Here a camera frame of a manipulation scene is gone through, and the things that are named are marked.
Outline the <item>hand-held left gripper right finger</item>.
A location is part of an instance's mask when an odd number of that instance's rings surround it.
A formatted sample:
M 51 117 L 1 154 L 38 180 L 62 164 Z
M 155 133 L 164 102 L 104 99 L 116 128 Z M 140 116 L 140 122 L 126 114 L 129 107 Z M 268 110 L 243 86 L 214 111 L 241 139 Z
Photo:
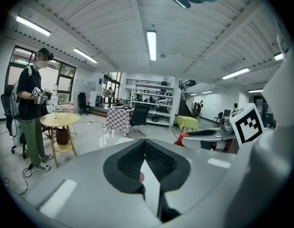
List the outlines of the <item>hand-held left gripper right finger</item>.
M 228 200 L 220 182 L 235 155 L 145 140 L 145 160 L 159 183 L 157 224 L 146 228 L 224 228 Z

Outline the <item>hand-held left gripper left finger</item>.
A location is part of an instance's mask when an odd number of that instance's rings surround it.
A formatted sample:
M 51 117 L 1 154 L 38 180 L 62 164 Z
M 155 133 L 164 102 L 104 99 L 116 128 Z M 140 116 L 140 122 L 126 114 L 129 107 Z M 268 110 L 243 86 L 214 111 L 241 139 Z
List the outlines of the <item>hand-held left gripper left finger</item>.
M 82 154 L 43 178 L 26 200 L 68 228 L 158 227 L 139 180 L 144 160 L 143 140 Z

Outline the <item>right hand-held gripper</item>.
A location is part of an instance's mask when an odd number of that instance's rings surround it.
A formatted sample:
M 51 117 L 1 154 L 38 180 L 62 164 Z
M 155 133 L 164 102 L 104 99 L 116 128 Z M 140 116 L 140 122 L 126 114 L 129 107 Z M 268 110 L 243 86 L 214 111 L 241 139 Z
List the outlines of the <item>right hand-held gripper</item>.
M 184 137 L 182 144 L 185 147 L 237 153 L 244 143 L 254 142 L 263 132 L 264 125 L 256 105 L 248 103 L 229 117 L 224 116 L 218 128 L 187 132 L 188 135 L 198 136 Z

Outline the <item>yellow tablecloth table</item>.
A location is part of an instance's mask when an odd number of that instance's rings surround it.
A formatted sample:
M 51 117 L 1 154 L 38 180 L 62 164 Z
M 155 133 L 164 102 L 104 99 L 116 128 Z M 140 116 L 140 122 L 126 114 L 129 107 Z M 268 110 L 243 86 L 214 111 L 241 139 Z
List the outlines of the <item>yellow tablecloth table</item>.
M 197 119 L 190 116 L 178 115 L 175 120 L 175 124 L 183 132 L 184 129 L 197 130 L 199 128 L 199 122 Z

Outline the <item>black metal staircase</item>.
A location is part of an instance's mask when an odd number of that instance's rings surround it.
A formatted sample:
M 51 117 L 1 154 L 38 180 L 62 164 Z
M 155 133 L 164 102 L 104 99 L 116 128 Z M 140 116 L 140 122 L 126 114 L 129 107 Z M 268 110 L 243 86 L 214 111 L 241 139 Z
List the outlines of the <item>black metal staircase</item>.
M 181 98 L 180 98 L 180 106 L 179 106 L 179 115 L 183 116 L 190 116 L 193 118 L 196 117 L 196 109 L 197 109 L 197 102 L 193 102 L 190 96 L 194 96 L 195 94 L 189 94 L 187 93 L 187 89 L 199 84 L 200 82 L 195 80 L 187 80 L 184 83 L 179 83 L 179 88 L 181 90 Z

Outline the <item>checkered tablecloth table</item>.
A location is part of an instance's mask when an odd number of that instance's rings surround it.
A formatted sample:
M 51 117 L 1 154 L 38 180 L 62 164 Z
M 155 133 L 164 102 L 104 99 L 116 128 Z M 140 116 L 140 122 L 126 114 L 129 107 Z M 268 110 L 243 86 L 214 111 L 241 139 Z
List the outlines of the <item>checkered tablecloth table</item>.
M 110 108 L 106 118 L 105 127 L 109 129 L 119 130 L 126 137 L 131 127 L 130 118 L 133 114 L 133 109 Z

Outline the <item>black office chair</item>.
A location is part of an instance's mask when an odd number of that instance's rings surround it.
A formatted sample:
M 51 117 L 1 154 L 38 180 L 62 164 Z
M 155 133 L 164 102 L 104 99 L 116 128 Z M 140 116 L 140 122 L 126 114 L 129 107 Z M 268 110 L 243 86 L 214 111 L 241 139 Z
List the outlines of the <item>black office chair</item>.
M 80 115 L 82 114 L 89 114 L 89 109 L 92 107 L 90 105 L 90 102 L 86 101 L 86 94 L 84 92 L 80 92 L 78 95 L 78 106 L 79 106 L 79 111 L 78 113 Z
M 149 105 L 144 105 L 144 104 L 138 104 L 135 106 L 134 111 L 129 119 L 129 123 L 131 127 L 137 126 L 137 131 L 136 132 L 131 132 L 129 131 L 127 133 L 127 136 L 131 139 L 134 138 L 135 133 L 140 134 L 140 138 L 145 138 L 146 136 L 140 131 L 139 127 L 142 125 L 147 124 L 147 115 L 149 113 L 150 106 Z
M 4 109 L 4 115 L 6 117 L 6 127 L 14 144 L 14 146 L 11 148 L 11 152 L 15 153 L 16 148 L 22 147 L 22 156 L 24 159 L 26 159 L 26 139 L 21 120 L 18 115 L 15 115 L 16 109 L 11 105 L 10 95 L 2 94 L 1 103 Z

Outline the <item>white shelving rack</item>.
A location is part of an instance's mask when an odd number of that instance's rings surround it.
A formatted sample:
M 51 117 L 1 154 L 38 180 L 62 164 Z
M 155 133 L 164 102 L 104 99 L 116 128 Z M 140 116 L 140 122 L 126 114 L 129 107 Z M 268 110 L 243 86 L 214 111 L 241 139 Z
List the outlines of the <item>white shelving rack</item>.
M 175 90 L 170 83 L 128 79 L 127 86 L 131 89 L 130 104 L 147 105 L 147 123 L 161 126 L 172 126 L 175 117 Z

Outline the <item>brown bag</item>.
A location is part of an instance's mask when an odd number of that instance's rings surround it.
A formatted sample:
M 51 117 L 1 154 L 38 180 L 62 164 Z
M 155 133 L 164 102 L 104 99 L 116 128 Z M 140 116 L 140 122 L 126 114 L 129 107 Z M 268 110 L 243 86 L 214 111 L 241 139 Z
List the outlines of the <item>brown bag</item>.
M 56 129 L 56 140 L 59 145 L 66 145 L 69 141 L 67 129 L 63 126 L 62 128 Z

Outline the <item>person's grey t-shirt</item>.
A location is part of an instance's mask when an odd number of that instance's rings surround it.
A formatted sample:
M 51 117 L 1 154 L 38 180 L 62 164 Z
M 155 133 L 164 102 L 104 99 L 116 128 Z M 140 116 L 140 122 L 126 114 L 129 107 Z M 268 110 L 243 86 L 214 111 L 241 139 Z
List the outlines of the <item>person's grey t-shirt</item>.
M 245 146 L 248 162 L 217 228 L 294 228 L 294 49 L 263 90 L 277 126 Z

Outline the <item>round wooden table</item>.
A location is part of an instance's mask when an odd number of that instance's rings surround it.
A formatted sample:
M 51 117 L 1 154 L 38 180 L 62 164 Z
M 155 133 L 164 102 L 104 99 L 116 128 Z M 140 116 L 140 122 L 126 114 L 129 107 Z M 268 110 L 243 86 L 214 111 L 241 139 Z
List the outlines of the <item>round wooden table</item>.
M 51 148 L 56 167 L 59 167 L 59 163 L 56 157 L 56 153 L 68 153 L 73 152 L 77 157 L 75 145 L 73 143 L 69 127 L 79 121 L 80 117 L 74 113 L 58 113 L 58 120 L 54 120 L 54 114 L 47 114 L 40 119 L 40 123 L 50 128 Z M 69 141 L 66 145 L 59 145 L 54 140 L 54 129 L 59 127 L 66 127 L 68 132 Z

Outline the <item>black-framed window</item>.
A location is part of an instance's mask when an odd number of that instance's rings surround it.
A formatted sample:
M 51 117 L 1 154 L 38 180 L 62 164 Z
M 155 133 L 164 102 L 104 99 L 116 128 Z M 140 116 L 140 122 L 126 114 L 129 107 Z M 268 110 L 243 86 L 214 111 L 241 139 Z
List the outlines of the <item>black-framed window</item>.
M 13 85 L 19 79 L 22 70 L 33 65 L 34 58 L 33 51 L 15 46 L 10 57 L 5 85 Z M 51 60 L 46 68 L 39 70 L 41 87 L 52 91 L 54 84 L 56 84 L 58 86 L 58 104 L 69 104 L 75 72 L 75 67 L 61 61 Z

